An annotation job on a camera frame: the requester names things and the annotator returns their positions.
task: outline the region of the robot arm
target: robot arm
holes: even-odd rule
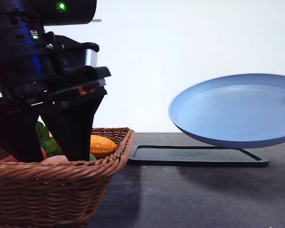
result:
[[[94,114],[106,90],[99,46],[45,33],[84,24],[96,0],[0,0],[0,145],[17,160],[43,160],[39,116],[70,161],[89,159]]]

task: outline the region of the green leaf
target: green leaf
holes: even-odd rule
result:
[[[97,160],[96,157],[90,153],[90,161],[96,161],[96,160]]]
[[[42,122],[37,121],[36,132],[40,142],[40,146],[46,151],[47,157],[56,155],[65,155],[60,149],[54,137],[49,136],[49,130]],[[90,154],[90,161],[97,160],[96,157]]]
[[[42,131],[43,131],[43,128],[44,128],[43,123],[37,121],[37,123],[36,123],[36,133],[37,133],[37,136],[38,136],[38,140],[39,140],[39,141],[40,141],[40,139],[41,139],[41,133],[42,133]]]

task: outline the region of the basket rim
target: basket rim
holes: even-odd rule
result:
[[[131,152],[135,131],[130,128],[93,128],[92,134],[106,130],[125,131],[117,150],[97,161],[69,161],[59,164],[41,164],[38,162],[0,162],[0,179],[44,179],[78,180],[112,175],[122,169]]]

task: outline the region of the yellow corn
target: yellow corn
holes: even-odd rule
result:
[[[98,135],[91,135],[90,153],[110,153],[115,151],[118,146],[110,139]]]

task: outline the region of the green led light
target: green led light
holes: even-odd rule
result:
[[[66,5],[63,2],[57,3],[58,10],[66,10]]]

